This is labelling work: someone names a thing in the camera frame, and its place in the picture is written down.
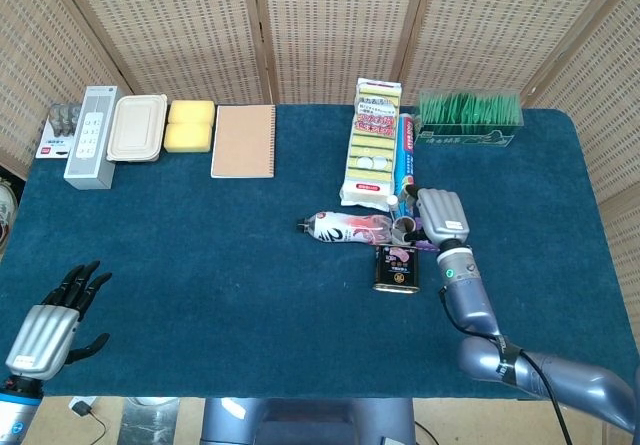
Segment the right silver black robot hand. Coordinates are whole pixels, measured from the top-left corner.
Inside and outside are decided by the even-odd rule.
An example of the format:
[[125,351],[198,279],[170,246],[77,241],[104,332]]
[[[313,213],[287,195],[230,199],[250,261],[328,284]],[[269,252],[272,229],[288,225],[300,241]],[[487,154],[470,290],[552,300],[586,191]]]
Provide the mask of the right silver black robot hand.
[[439,251],[466,244],[470,228],[455,192],[406,185],[400,197],[417,208],[422,225],[419,230],[402,233],[403,242],[429,241]]

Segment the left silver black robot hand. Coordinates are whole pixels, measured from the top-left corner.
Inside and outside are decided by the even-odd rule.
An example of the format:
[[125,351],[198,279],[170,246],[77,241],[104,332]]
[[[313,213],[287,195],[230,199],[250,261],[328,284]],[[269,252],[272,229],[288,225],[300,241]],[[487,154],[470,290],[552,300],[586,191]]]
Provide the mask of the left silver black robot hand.
[[74,349],[74,337],[110,272],[95,276],[98,260],[72,268],[58,287],[26,315],[5,364],[17,380],[48,381],[66,365],[87,359],[103,349],[108,333]]

